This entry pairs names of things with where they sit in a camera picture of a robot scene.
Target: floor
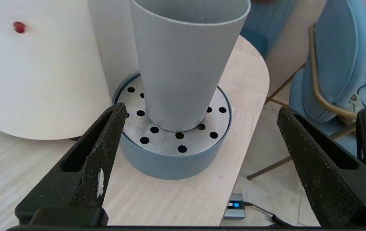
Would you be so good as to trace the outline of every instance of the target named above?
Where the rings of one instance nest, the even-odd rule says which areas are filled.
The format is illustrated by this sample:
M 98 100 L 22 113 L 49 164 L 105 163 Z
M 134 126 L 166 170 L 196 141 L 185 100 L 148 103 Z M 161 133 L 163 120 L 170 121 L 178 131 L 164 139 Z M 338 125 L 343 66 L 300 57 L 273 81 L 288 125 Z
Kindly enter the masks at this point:
M 251 181 L 246 179 L 247 175 L 290 155 L 276 124 L 280 107 L 272 102 L 265 105 L 233 193 L 242 193 L 244 201 L 276 214 L 278 218 L 291 225 L 320 226 L 310 207 L 293 161 Z M 220 225 L 267 226 L 271 224 L 269 215 L 248 206 L 244 220 L 223 219 Z

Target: light wood tabletop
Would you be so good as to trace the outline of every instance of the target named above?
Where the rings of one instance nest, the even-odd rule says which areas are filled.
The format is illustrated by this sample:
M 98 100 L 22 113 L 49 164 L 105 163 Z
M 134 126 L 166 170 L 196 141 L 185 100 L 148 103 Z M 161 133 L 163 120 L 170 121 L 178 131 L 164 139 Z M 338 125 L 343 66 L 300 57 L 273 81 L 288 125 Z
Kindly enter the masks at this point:
M 230 100 L 233 123 L 212 164 L 187 179 L 161 180 L 136 170 L 118 149 L 103 204 L 109 225 L 220 224 L 269 87 L 263 58 L 242 37 L 219 86 Z M 73 144 L 0 132 L 0 230 L 18 224 L 16 205 Z

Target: metal disc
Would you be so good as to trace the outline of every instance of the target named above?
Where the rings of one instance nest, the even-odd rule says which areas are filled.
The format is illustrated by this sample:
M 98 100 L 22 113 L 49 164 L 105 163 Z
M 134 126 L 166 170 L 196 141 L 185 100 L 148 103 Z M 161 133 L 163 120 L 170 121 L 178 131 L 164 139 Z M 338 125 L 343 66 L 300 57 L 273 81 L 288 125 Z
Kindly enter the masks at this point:
M 141 77 L 125 86 L 117 102 L 124 102 L 128 112 L 123 134 L 139 147 L 160 155 L 180 157 L 206 151 L 220 141 L 229 127 L 229 105 L 219 88 L 202 123 L 182 133 L 163 130 L 149 119 Z

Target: blue chair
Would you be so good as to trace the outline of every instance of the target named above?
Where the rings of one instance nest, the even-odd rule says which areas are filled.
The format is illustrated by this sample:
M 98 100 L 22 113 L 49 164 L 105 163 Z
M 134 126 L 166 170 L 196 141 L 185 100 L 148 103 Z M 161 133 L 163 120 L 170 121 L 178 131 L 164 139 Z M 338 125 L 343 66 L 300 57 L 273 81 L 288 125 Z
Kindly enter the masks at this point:
M 310 53 L 305 67 L 294 74 L 290 108 L 357 156 L 355 126 L 337 114 L 347 110 L 358 93 L 366 106 L 366 8 L 362 0 L 327 0 L 317 23 L 309 29 Z
M 286 23 L 296 0 L 252 0 L 240 35 L 265 59 Z

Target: gray cylindrical cup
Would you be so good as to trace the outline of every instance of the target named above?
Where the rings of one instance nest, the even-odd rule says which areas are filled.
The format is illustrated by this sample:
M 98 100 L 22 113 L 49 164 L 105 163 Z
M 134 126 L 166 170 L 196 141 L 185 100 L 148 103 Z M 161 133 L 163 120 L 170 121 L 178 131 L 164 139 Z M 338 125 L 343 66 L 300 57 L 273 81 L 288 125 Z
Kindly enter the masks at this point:
M 172 132 L 201 123 L 249 10 L 249 0 L 130 0 L 153 123 Z

